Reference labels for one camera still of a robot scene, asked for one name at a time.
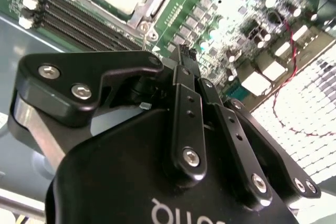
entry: screw hole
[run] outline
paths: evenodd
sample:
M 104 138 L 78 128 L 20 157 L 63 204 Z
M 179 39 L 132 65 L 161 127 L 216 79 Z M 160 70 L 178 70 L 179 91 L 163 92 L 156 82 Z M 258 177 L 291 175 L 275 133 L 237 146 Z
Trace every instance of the screw hole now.
M 242 138 L 242 136 L 241 135 L 239 135 L 239 134 L 236 134 L 236 137 L 239 139 L 239 140 L 243 140 L 243 138 Z
M 194 102 L 195 100 L 194 100 L 194 98 L 192 98 L 192 97 L 187 97 L 188 98 L 188 101 L 190 101 L 190 102 Z
M 187 111 L 187 115 L 190 116 L 191 118 L 195 117 L 195 114 L 191 110 Z

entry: capacitor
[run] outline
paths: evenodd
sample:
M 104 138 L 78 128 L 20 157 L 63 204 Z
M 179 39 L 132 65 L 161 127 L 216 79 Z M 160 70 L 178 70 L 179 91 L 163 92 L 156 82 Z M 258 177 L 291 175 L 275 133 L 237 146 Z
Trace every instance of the capacitor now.
M 262 48 L 265 44 L 263 39 L 261 39 L 258 35 L 253 39 L 253 41 L 257 45 L 258 48 Z
M 207 41 L 201 40 L 199 43 L 202 51 L 206 51 L 209 48 L 209 43 Z
M 277 25 L 277 26 L 281 25 L 285 20 L 285 18 L 280 13 L 278 13 L 276 10 L 273 10 L 272 12 L 267 13 L 267 19 L 271 24 Z
M 234 62 L 236 59 L 236 56 L 234 55 L 234 53 L 231 50 L 227 50 L 226 53 L 226 58 L 229 62 Z
M 264 41 L 270 41 L 271 40 L 271 34 L 268 33 L 265 29 L 260 30 L 260 36 L 264 39 Z
M 228 81 L 233 81 L 235 79 L 235 76 L 233 75 L 231 69 L 227 68 L 225 70 L 226 76 L 227 76 L 227 80 Z
M 225 18 L 222 17 L 222 16 L 217 17 L 217 25 L 218 25 L 219 28 L 224 28 L 225 25 L 226 25 Z
M 209 32 L 210 39 L 218 38 L 218 35 L 219 35 L 218 29 L 210 28 L 208 32 Z
M 265 0 L 266 8 L 273 8 L 276 4 L 277 0 Z
M 287 9 L 288 11 L 294 16 L 294 17 L 299 17 L 301 15 L 301 8 L 293 5 L 293 4 L 287 4 Z
M 307 10 L 305 11 L 305 17 L 310 21 L 315 21 L 317 19 L 317 13 Z

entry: black metal bracket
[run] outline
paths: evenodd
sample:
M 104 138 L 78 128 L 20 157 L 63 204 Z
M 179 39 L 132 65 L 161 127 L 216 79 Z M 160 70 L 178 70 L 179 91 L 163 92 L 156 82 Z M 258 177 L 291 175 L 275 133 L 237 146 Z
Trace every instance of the black metal bracket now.
M 228 99 L 225 104 L 235 111 L 272 187 L 287 204 L 301 197 L 321 196 L 318 185 L 253 118 L 241 102 Z
M 240 102 L 223 105 L 214 85 L 201 78 L 195 51 L 185 45 L 162 62 L 146 51 L 26 56 L 18 66 L 9 129 L 26 144 L 28 136 L 36 149 L 34 139 L 57 169 L 77 146 L 104 136 L 89 132 L 95 115 L 143 102 L 160 118 L 168 116 L 158 139 L 165 146 L 160 162 L 178 188 L 195 188 L 207 177 L 204 122 L 212 122 L 217 140 L 210 144 L 217 146 L 221 172 L 246 208 L 269 207 L 277 197 L 273 188 L 286 204 L 321 196 Z

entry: electrolytic capacitor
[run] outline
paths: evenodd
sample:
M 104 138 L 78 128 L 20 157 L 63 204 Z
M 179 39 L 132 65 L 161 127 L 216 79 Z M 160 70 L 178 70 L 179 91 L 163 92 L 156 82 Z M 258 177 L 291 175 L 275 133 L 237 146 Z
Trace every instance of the electrolytic capacitor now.
M 266 8 L 273 8 L 276 4 L 277 0 L 265 0 Z
M 265 44 L 265 42 L 258 35 L 253 39 L 253 41 L 258 48 L 262 48 Z
M 310 21 L 315 21 L 317 19 L 317 13 L 307 10 L 305 11 L 305 17 Z
M 264 41 L 270 41 L 271 40 L 271 34 L 268 33 L 265 29 L 260 30 L 260 35 L 264 39 Z
M 206 51 L 209 48 L 209 43 L 207 41 L 201 40 L 199 43 L 202 51 Z
M 226 58 L 229 62 L 234 62 L 236 59 L 236 56 L 234 55 L 234 53 L 231 50 L 227 50 L 226 53 Z
M 224 19 L 224 17 L 219 16 L 217 17 L 217 25 L 219 28 L 224 28 L 226 25 L 226 20 Z
M 287 4 L 287 9 L 288 11 L 294 16 L 294 17 L 299 17 L 301 15 L 301 8 L 293 5 L 293 4 Z
M 235 79 L 235 76 L 233 75 L 231 69 L 227 68 L 225 73 L 228 81 L 233 81 Z
M 219 36 L 219 31 L 215 28 L 210 28 L 208 32 L 209 32 L 210 39 L 216 39 Z

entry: green circuit board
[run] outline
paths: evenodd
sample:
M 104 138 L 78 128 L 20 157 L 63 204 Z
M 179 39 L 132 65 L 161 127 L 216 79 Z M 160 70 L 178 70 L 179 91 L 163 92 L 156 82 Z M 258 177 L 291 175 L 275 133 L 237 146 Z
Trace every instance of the green circuit board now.
M 229 91 L 230 94 L 238 94 L 241 100 L 250 93 L 239 86 L 236 68 L 246 59 L 253 61 L 261 51 L 269 50 L 275 41 L 287 36 L 278 26 L 270 24 L 267 18 L 269 10 L 276 9 L 285 19 L 293 23 L 296 18 L 288 11 L 288 2 L 310 12 L 314 12 L 318 4 L 318 0 L 276 0 L 274 6 L 270 8 L 266 6 L 265 0 L 163 0 L 154 17 L 152 14 L 150 16 L 151 28 L 155 31 L 156 39 L 144 40 L 148 34 L 129 33 L 124 26 L 107 18 L 108 15 L 114 15 L 127 24 L 132 16 L 121 12 L 108 1 L 90 0 L 90 3 L 84 4 L 80 0 L 66 0 L 67 5 L 83 10 L 135 45 L 143 47 L 145 44 L 147 50 L 155 51 L 158 56 L 169 57 L 177 44 L 186 43 L 194 47 L 198 51 L 197 59 L 203 77 L 210 79 L 217 86 L 219 93 Z M 16 20 L 19 20 L 24 8 L 26 6 L 23 0 L 0 0 L 0 11 Z M 220 19 L 222 24 L 224 21 L 224 26 L 220 27 Z M 310 20 L 302 17 L 300 22 L 309 25 Z M 261 48 L 248 35 L 255 23 L 267 28 L 272 35 L 271 40 Z M 34 28 L 71 51 L 85 50 L 69 42 L 65 34 L 54 33 L 53 30 L 46 29 L 46 26 L 32 29 Z M 230 62 L 225 58 L 225 52 L 228 50 L 234 52 L 235 61 Z M 227 69 L 234 73 L 233 82 L 228 81 Z

